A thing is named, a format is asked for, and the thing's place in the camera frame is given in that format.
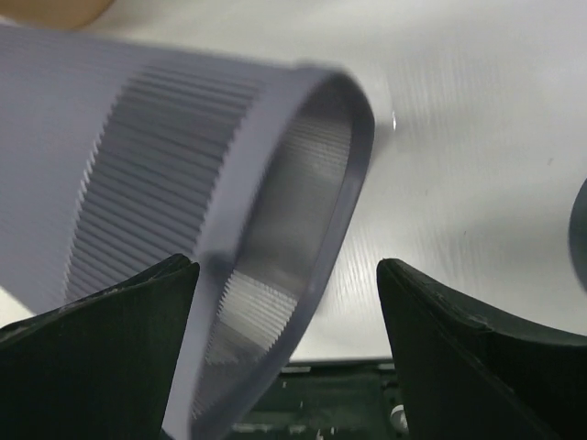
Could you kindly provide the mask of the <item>dark navy round bin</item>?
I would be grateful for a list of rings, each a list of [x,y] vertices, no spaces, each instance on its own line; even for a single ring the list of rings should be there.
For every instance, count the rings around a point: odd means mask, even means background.
[[[574,200],[569,221],[568,247],[575,275],[584,291],[587,287],[587,181]]]

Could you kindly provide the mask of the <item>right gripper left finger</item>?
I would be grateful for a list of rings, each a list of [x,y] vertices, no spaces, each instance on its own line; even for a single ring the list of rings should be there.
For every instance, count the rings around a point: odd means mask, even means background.
[[[199,265],[176,254],[1,330],[4,439],[160,439]]]

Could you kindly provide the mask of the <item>light grey round bin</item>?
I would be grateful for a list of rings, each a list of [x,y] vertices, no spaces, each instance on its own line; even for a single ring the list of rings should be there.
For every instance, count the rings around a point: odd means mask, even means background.
[[[1,285],[36,316],[196,262],[162,431],[224,438],[316,313],[373,138],[343,71],[4,25]]]

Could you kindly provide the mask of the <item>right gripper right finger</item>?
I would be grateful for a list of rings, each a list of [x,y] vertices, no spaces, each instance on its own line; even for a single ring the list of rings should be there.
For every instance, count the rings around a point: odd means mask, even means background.
[[[586,339],[472,298],[407,263],[376,269],[414,439],[583,439]]]

